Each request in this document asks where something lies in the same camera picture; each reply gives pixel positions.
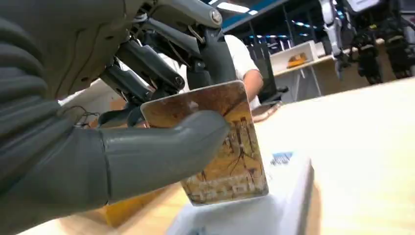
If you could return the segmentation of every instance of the person's arm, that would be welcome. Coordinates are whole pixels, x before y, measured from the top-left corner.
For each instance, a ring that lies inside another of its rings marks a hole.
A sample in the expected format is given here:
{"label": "person's arm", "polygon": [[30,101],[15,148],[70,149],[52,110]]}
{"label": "person's arm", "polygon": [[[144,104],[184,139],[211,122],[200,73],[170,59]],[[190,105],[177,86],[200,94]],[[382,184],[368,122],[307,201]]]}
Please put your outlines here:
{"label": "person's arm", "polygon": [[244,81],[248,100],[251,102],[262,88],[262,75],[241,40],[232,35],[226,35],[225,40],[232,55],[236,76]]}
{"label": "person's arm", "polygon": [[262,75],[258,70],[249,70],[245,73],[243,81],[248,95],[248,100],[251,102],[255,96],[258,95],[262,85],[264,84],[262,81]]}

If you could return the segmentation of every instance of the black chair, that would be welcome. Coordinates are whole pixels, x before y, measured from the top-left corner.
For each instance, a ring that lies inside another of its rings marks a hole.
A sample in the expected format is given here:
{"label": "black chair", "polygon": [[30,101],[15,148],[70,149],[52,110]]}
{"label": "black chair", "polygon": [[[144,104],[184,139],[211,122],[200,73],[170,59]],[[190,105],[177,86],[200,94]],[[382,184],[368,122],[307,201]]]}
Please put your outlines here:
{"label": "black chair", "polygon": [[266,44],[258,44],[248,47],[248,51],[264,78],[264,85],[258,94],[259,101],[261,104],[281,101],[281,96],[288,91],[288,87],[276,86],[268,46]]}

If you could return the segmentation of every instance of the white base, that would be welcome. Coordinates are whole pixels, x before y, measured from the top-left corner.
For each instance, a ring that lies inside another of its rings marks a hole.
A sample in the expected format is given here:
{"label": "white base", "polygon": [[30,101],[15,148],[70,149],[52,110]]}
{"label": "white base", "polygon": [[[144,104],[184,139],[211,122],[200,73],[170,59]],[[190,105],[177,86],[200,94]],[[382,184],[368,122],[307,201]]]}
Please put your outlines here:
{"label": "white base", "polygon": [[297,235],[303,233],[313,170],[308,157],[294,155],[287,165],[264,159],[270,193],[235,202],[186,205],[168,235]]}

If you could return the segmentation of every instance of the blue label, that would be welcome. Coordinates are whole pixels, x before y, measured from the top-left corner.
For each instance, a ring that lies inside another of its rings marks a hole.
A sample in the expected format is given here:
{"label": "blue label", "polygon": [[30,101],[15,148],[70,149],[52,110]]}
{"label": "blue label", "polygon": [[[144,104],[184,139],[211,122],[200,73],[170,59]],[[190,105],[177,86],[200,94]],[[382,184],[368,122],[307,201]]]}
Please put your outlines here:
{"label": "blue label", "polygon": [[290,162],[293,152],[273,153],[272,165],[285,165]]}

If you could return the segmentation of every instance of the screw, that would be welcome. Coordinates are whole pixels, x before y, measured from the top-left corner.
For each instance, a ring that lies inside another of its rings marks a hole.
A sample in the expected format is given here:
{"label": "screw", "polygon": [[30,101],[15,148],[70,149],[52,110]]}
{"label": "screw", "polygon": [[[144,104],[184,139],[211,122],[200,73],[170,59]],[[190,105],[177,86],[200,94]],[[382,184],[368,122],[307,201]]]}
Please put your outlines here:
{"label": "screw", "polygon": [[184,81],[183,81],[183,79],[182,79],[181,77],[176,77],[176,78],[175,78],[175,80],[176,80],[176,83],[177,83],[179,86],[181,86],[181,85],[184,83]]}
{"label": "screw", "polygon": [[210,17],[212,18],[212,21],[215,24],[220,25],[222,23],[222,15],[219,13],[218,10],[212,9],[210,11]]}

